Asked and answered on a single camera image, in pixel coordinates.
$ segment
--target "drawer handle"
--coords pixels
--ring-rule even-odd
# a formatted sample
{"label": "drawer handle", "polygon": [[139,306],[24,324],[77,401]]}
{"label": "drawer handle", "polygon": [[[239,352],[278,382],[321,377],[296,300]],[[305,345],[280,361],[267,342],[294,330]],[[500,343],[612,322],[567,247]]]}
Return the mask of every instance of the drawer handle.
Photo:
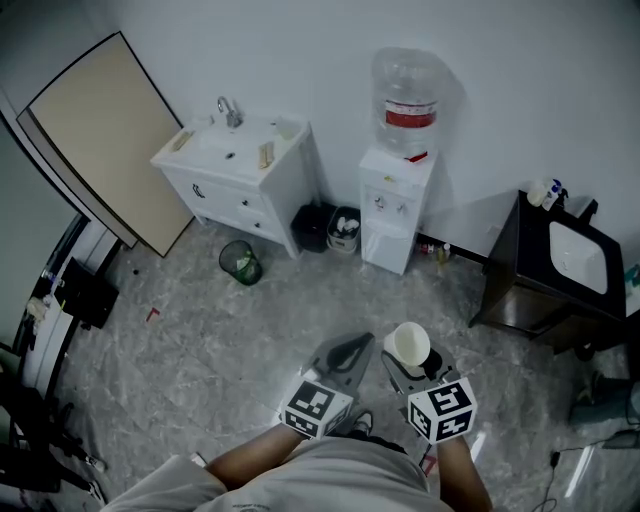
{"label": "drawer handle", "polygon": [[202,192],[200,192],[200,187],[198,187],[198,185],[196,185],[195,183],[193,184],[193,193],[195,195],[197,195],[198,197],[204,199],[204,194]]}

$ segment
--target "soap bottle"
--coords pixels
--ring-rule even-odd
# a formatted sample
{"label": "soap bottle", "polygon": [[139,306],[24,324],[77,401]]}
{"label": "soap bottle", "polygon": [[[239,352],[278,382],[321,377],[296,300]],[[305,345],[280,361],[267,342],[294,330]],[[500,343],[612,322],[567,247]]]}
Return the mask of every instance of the soap bottle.
{"label": "soap bottle", "polygon": [[558,195],[560,194],[560,190],[562,189],[562,183],[556,179],[550,182],[549,185],[547,195],[542,201],[542,207],[547,211],[549,211],[553,206],[553,203],[556,202],[556,199],[558,199]]}
{"label": "soap bottle", "polygon": [[531,185],[529,193],[527,194],[529,203],[531,204],[531,206],[540,206],[545,197],[547,197],[547,187],[545,186],[545,183],[536,180]]}

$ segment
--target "black trash bin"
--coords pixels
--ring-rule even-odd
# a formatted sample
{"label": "black trash bin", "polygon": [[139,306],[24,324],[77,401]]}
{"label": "black trash bin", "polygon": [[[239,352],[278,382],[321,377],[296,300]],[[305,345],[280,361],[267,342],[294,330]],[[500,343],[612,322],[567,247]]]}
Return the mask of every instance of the black trash bin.
{"label": "black trash bin", "polygon": [[86,324],[102,329],[118,298],[118,291],[74,258],[69,260],[62,280],[64,286],[58,286],[54,294],[61,309]]}
{"label": "black trash bin", "polygon": [[336,207],[327,203],[321,206],[306,204],[296,214],[291,223],[291,231],[298,245],[311,252],[327,249],[327,226]]}
{"label": "black trash bin", "polygon": [[262,266],[258,258],[253,254],[251,246],[243,240],[225,245],[218,263],[222,270],[246,286],[256,284],[262,277]]}

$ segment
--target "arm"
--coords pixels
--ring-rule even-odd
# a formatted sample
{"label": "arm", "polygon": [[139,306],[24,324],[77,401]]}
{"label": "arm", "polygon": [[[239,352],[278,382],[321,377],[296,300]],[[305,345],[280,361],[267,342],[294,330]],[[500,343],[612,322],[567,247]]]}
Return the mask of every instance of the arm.
{"label": "arm", "polygon": [[489,512],[493,509],[489,493],[462,436],[438,445],[438,464],[440,499],[455,512]]}
{"label": "arm", "polygon": [[228,490],[237,489],[280,464],[304,437],[285,425],[276,425],[264,434],[220,455],[206,470]]}

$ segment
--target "white wall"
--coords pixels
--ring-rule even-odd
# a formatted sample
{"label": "white wall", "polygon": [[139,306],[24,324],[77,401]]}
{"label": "white wall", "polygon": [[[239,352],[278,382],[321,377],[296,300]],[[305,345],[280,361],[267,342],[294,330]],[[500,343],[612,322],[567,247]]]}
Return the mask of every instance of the white wall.
{"label": "white wall", "polygon": [[438,54],[463,89],[427,206],[428,234],[487,254],[529,180],[600,203],[594,225],[640,231],[640,13],[632,0],[85,1],[121,29],[181,120],[219,94],[308,116],[323,193],[357,203],[369,66],[397,45]]}
{"label": "white wall", "polygon": [[13,346],[24,308],[76,210],[0,123],[0,342]]}
{"label": "white wall", "polygon": [[0,17],[0,84],[20,113],[100,40],[77,0],[20,0]]}

